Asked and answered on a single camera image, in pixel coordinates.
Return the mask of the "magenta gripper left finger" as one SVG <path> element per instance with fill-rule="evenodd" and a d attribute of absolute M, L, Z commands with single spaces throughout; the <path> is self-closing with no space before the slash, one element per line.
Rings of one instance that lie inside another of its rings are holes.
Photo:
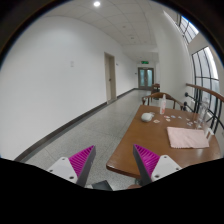
<path fill-rule="evenodd" d="M 47 171 L 84 187 L 95 156 L 96 148 L 92 145 L 69 158 L 61 157 Z"/>

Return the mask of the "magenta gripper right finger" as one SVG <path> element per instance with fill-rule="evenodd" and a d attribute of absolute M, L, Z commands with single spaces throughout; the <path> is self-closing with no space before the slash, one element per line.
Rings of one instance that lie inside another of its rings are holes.
<path fill-rule="evenodd" d="M 133 145 L 133 155 L 140 172 L 142 186 L 181 170 L 181 167 L 168 155 L 159 156 L 137 144 Z"/>

